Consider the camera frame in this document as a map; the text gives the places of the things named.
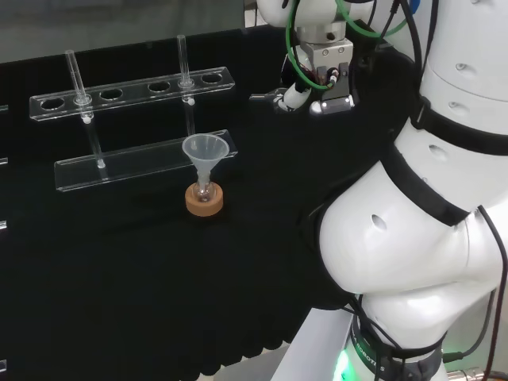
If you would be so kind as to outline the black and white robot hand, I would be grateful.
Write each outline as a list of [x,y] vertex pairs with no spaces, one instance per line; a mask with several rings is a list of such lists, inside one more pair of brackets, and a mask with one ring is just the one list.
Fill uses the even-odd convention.
[[283,88],[275,92],[274,107],[295,112],[308,107],[315,116],[346,112],[354,107],[350,91],[353,43],[348,39],[332,44],[301,43],[291,49],[281,71]]

